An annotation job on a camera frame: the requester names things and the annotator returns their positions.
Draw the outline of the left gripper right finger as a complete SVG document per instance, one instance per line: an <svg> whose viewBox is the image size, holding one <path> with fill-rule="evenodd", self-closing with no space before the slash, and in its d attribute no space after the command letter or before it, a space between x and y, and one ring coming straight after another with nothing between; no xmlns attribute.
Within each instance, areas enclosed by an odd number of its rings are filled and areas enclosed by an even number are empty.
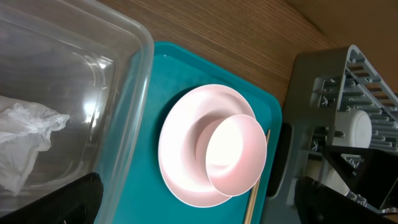
<svg viewBox="0 0 398 224"><path fill-rule="evenodd" d="M295 186L294 205L305 224L394 224L310 177Z"/></svg>

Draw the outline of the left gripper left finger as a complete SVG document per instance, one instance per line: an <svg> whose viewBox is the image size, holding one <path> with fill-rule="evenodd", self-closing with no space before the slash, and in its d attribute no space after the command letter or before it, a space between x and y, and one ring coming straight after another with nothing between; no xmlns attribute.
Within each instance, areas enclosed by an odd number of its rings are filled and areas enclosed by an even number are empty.
<svg viewBox="0 0 398 224"><path fill-rule="evenodd" d="M94 223L101 207L103 192L100 175L91 172L1 217L1 223Z"/></svg>

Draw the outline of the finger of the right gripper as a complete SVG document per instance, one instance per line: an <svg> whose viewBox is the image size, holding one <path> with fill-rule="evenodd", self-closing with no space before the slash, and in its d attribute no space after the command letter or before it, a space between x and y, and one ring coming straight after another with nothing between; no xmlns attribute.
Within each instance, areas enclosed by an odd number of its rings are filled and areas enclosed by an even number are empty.
<svg viewBox="0 0 398 224"><path fill-rule="evenodd" d="M326 145L323 157L349 189L377 209L397 206L397 153Z"/></svg>

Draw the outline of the grey bowl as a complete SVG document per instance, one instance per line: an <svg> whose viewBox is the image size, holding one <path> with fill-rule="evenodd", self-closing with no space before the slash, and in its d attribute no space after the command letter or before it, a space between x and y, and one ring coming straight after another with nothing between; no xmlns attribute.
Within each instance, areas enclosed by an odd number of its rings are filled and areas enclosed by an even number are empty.
<svg viewBox="0 0 398 224"><path fill-rule="evenodd" d="M350 109L348 112L337 112L335 129L344 133L344 137L334 137L334 146L359 148L370 146L372 124L369 115L363 110Z"/></svg>

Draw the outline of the wooden chopstick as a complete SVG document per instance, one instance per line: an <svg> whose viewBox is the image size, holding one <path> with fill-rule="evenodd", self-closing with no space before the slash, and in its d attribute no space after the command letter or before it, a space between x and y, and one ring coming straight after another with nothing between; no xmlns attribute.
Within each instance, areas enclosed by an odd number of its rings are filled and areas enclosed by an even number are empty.
<svg viewBox="0 0 398 224"><path fill-rule="evenodd" d="M246 213L244 216L244 221L243 221L244 224L251 223L252 214L253 214L255 203L256 203L256 197L257 197L257 193L258 193L259 186L260 186L260 181L261 181L261 178L259 178L257 180L257 182L254 184L254 186L251 189L248 204L246 207Z"/></svg>

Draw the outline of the grey dish rack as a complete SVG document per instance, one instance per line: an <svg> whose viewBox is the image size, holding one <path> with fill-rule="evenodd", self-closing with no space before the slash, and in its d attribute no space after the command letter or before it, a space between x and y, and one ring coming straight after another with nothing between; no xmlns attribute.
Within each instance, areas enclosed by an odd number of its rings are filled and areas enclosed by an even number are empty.
<svg viewBox="0 0 398 224"><path fill-rule="evenodd" d="M299 54L282 111L282 129L272 164L261 223L299 223L294 207L299 177L315 174L322 183L331 165L323 146L347 135L336 115L353 109L372 122L371 149L397 152L397 93L355 45Z"/></svg>

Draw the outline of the white napkin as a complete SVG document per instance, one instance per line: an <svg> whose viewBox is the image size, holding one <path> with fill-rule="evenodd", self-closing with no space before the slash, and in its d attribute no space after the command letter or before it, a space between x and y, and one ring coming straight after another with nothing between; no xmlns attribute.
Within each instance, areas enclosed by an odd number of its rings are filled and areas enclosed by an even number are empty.
<svg viewBox="0 0 398 224"><path fill-rule="evenodd" d="M69 119L39 103L2 96L1 186L19 194L38 153L51 148L51 133L65 128Z"/></svg>

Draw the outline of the small pink plate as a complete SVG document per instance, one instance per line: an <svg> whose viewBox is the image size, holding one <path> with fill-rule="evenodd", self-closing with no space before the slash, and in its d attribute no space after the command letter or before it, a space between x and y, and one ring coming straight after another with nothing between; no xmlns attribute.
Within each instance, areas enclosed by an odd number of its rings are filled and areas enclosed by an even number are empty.
<svg viewBox="0 0 398 224"><path fill-rule="evenodd" d="M236 114L211 122L198 138L195 159L205 180L235 197L259 180L267 157L266 135L253 117Z"/></svg>

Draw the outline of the cream cup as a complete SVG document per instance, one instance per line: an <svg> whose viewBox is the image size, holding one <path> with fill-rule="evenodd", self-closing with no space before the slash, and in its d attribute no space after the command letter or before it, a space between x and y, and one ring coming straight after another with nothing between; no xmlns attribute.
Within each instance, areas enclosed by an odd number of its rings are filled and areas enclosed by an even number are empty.
<svg viewBox="0 0 398 224"><path fill-rule="evenodd" d="M325 185L341 195L347 196L349 187L345 184L344 180L340 177L337 171L331 165L325 167L326 174L322 176ZM320 174L323 172L322 161L308 160L305 169L305 175L315 180L319 180Z"/></svg>

